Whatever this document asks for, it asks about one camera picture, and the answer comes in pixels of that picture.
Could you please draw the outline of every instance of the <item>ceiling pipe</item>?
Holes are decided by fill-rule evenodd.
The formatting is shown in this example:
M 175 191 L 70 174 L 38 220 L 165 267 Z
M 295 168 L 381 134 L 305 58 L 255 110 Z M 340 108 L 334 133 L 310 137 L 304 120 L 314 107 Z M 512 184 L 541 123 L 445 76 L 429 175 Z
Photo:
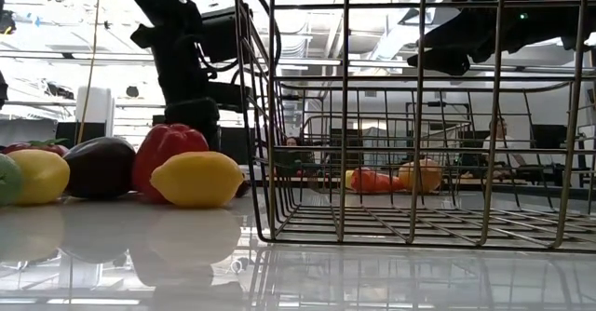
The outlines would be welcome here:
M 439 0 L 427 0 L 427 3 L 434 3 Z M 420 0 L 399 0 L 401 3 L 416 3 L 420 2 Z M 401 30 L 403 28 L 400 25 L 404 19 L 408 19 L 412 17 L 411 10 L 409 8 L 398 8 L 394 13 L 395 21 L 398 22 L 397 25 L 393 26 L 393 28 L 381 38 L 379 43 L 376 44 L 374 49 L 371 52 L 368 60 L 379 60 L 379 61 L 389 61 L 393 59 L 396 54 L 400 51 L 400 49 L 408 44 L 412 43 L 418 39 L 418 35 L 415 36 L 415 39 L 412 40 L 413 35 L 408 34 L 409 37 L 404 37 L 404 33 Z

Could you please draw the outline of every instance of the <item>metal wire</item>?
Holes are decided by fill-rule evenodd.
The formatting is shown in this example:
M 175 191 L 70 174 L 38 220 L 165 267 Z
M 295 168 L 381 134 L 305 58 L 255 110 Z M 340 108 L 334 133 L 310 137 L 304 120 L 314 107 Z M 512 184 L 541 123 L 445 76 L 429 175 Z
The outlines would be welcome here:
M 266 47 L 257 36 L 251 14 L 237 0 L 237 15 L 247 19 L 247 32 L 238 40 L 240 66 L 250 66 L 251 79 L 240 76 L 240 85 L 253 87 L 251 96 L 243 96 L 251 105 L 245 110 L 245 128 L 253 132 L 256 148 L 247 142 L 250 152 L 250 176 L 259 237 L 263 241 L 316 244 L 410 246 L 417 248 L 467 248 L 488 250 L 530 250 L 596 253 L 596 220 L 585 215 L 590 211 L 594 163 L 588 168 L 574 168 L 579 158 L 593 161 L 596 150 L 576 148 L 580 128 L 578 112 L 590 105 L 580 105 L 581 84 L 596 80 L 593 68 L 584 70 L 581 51 L 576 53 L 574 74 L 539 71 L 542 75 L 503 76 L 509 71 L 502 65 L 502 22 L 510 7 L 577 7 L 579 12 L 577 49 L 583 47 L 583 26 L 591 0 L 553 0 L 520 2 L 496 0 L 468 3 L 396 3 L 278 6 L 270 0 L 269 43 Z M 417 75 L 370 76 L 351 75 L 349 54 L 349 13 L 352 9 L 415 7 L 425 12 L 429 7 L 490 7 L 495 9 L 494 76 L 449 77 L 425 72 L 425 14 L 420 14 Z M 275 53 L 275 14 L 285 9 L 342 9 L 341 32 L 344 49 L 338 60 L 341 70 L 332 76 L 279 76 L 268 70 Z M 375 87 L 359 85 L 371 82 L 416 82 L 415 87 Z M 492 82 L 493 88 L 481 87 L 425 87 L 426 82 Z M 284 102 L 281 82 L 299 82 L 283 86 L 284 93 L 292 91 L 302 98 L 301 138 L 304 146 L 285 146 L 287 129 L 283 123 Z M 504 82 L 560 82 L 542 88 L 507 88 Z M 536 119 L 529 99 L 561 93 L 571 87 L 565 147 L 535 147 Z M 375 109 L 363 109 L 360 94 L 381 92 Z M 425 92 L 439 93 L 434 106 L 424 101 Z M 467 100 L 447 102 L 443 93 L 459 92 Z M 356 99 L 350 100 L 352 93 Z M 403 94 L 411 101 L 392 101 Z M 321 99 L 320 110 L 306 109 L 309 100 Z M 478 96 L 492 96 L 490 112 L 477 111 Z M 503 98 L 515 98 L 517 109 L 502 108 Z M 406 111 L 396 110 L 405 106 Z M 488 133 L 477 137 L 479 119 L 491 118 Z M 521 148 L 509 138 L 504 147 L 497 145 L 497 119 L 507 117 L 515 123 L 525 119 L 531 133 Z M 254 120 L 255 128 L 249 126 Z M 363 124 L 375 123 L 374 130 Z M 505 155 L 505 166 L 495 161 Z M 537 161 L 534 165 L 513 172 L 510 156 L 525 155 Z M 481 157 L 488 156 L 487 163 Z M 545 156 L 558 157 L 564 166 L 543 164 Z M 421 160 L 430 158 L 440 164 L 441 185 L 427 191 Z M 478 162 L 464 163 L 464 159 Z M 346 172 L 368 168 L 379 177 L 387 177 L 396 184 L 394 176 L 401 174 L 400 164 L 412 162 L 413 179 L 409 191 L 362 194 L 354 190 Z M 495 172 L 506 175 L 494 178 Z M 575 174 L 589 177 L 589 188 L 574 186 Z

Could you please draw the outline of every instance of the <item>person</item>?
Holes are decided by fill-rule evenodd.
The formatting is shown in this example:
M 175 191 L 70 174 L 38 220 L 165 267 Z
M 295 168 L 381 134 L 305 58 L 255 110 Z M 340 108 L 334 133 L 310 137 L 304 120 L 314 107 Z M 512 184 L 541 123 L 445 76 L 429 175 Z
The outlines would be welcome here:
M 8 84 L 4 79 L 2 72 L 0 72 L 0 110 L 8 100 Z
M 296 137 L 289 137 L 288 139 L 286 139 L 286 145 L 287 146 L 300 146 L 300 139 L 296 138 Z
M 489 135 L 486 139 L 484 139 L 484 143 L 482 145 L 482 149 L 490 149 L 491 147 L 491 136 Z M 520 147 L 520 143 L 516 142 L 515 139 L 507 135 L 507 122 L 505 119 L 498 118 L 496 119 L 496 142 L 495 142 L 495 149 L 516 149 Z M 488 152 L 482 154 L 484 158 L 488 160 Z M 513 169 L 524 166 L 525 160 L 523 156 L 519 154 L 504 154 L 504 153 L 494 153 L 494 163 L 496 165 L 502 167 L 511 167 Z M 493 177 L 502 177 L 507 176 L 510 173 L 510 169 L 501 169 L 495 170 L 493 173 Z

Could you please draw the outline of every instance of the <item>ceiling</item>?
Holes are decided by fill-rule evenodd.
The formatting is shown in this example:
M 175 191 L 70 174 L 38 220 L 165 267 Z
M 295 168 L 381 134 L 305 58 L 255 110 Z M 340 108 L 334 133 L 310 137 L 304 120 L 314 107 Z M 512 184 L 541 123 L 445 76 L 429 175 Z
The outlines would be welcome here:
M 0 37 L 0 64 L 10 65 L 8 73 L 13 79 L 29 80 L 33 85 L 40 79 L 76 89 L 87 84 L 88 56 L 65 60 L 60 55 L 32 52 L 57 52 L 89 54 L 92 50 L 96 0 L 6 0 L 5 9 L 15 12 L 17 32 Z M 193 0 L 200 12 L 231 7 L 233 0 Z M 268 18 L 256 0 L 245 0 L 254 11 L 254 22 L 267 45 Z M 276 0 L 281 5 L 338 4 L 342 0 Z M 350 0 L 351 3 L 390 3 L 405 0 Z M 354 60 L 401 61 L 405 68 L 388 73 L 370 68 L 353 72 L 364 74 L 416 75 L 403 61 L 417 49 L 418 18 L 397 22 L 404 11 L 399 9 L 354 9 L 350 12 L 349 56 Z M 454 9 L 436 9 L 427 13 L 428 28 L 451 19 Z M 276 20 L 282 33 L 283 59 L 339 59 L 344 51 L 342 42 L 342 10 L 278 10 Z M 156 72 L 151 63 L 150 51 L 140 49 L 129 39 L 140 23 L 149 24 L 133 0 L 100 0 L 97 51 L 105 60 L 95 70 L 93 84 L 107 86 L 123 94 L 130 85 L 138 86 L 147 100 L 162 102 L 156 83 Z M 573 52 L 563 51 L 556 42 L 525 47 L 516 54 L 504 54 L 503 64 L 512 66 L 559 66 L 573 60 Z M 375 56 L 375 50 L 389 54 L 389 58 Z M 490 75 L 492 59 L 471 71 L 470 75 Z M 282 74 L 319 75 L 323 65 L 282 65 Z M 222 80 L 230 78 L 223 74 Z M 458 84 L 440 83 L 442 87 Z M 480 84 L 489 88 L 490 83 Z

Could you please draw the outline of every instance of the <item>wire basket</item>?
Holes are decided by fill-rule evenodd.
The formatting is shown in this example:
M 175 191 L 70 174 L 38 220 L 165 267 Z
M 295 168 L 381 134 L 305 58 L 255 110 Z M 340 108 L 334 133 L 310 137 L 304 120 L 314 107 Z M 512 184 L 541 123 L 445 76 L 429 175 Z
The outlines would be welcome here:
M 425 72 L 424 14 L 420 14 L 420 41 L 415 75 L 351 74 L 349 16 L 355 9 L 405 8 L 407 3 L 363 5 L 308 5 L 308 9 L 341 9 L 343 57 L 336 75 L 279 76 L 276 51 L 276 10 L 304 7 L 277 6 L 269 0 L 269 37 L 266 46 L 257 34 L 251 14 L 236 0 L 237 15 L 248 21 L 237 25 L 239 76 L 243 96 L 250 176 L 259 237 L 267 242 L 291 244 L 341 244 L 417 248 L 535 250 L 596 252 L 596 221 L 590 217 L 594 172 L 594 133 L 581 124 L 591 110 L 585 81 L 594 71 L 585 69 L 584 54 L 577 52 L 576 66 L 544 75 L 544 68 L 526 67 L 535 76 L 510 75 L 519 68 L 501 65 L 500 32 L 495 30 L 494 75 L 451 77 Z M 477 3 L 496 10 L 500 17 L 516 5 L 575 5 L 583 26 L 588 0 L 565 2 Z M 456 7 L 457 3 L 427 3 L 427 7 Z M 583 47 L 579 34 L 577 48 Z M 447 82 L 463 82 L 449 86 Z M 444 88 L 426 82 L 445 82 Z M 493 88 L 473 87 L 491 82 Z M 536 88 L 508 88 L 507 82 L 557 82 Z M 457 100 L 446 93 L 457 93 Z M 373 94 L 377 103 L 367 105 Z M 540 148 L 536 114 L 544 114 L 544 96 L 560 96 L 566 129 L 559 146 Z M 284 122 L 287 101 L 301 101 L 301 146 L 284 145 L 289 129 Z M 516 101 L 515 107 L 508 101 Z M 307 105 L 318 105 L 313 110 Z M 490 105 L 489 110 L 478 110 Z M 501 143 L 495 139 L 504 126 L 525 124 L 524 138 Z M 487 135 L 480 136 L 484 130 Z M 499 156 L 505 156 L 498 163 Z M 521 156 L 523 166 L 511 167 Z M 430 172 L 425 161 L 437 165 L 439 185 L 426 189 Z M 403 169 L 403 164 L 410 167 Z M 389 180 L 391 190 L 363 194 L 349 181 L 347 171 L 363 172 Z M 405 189 L 393 182 L 408 176 Z

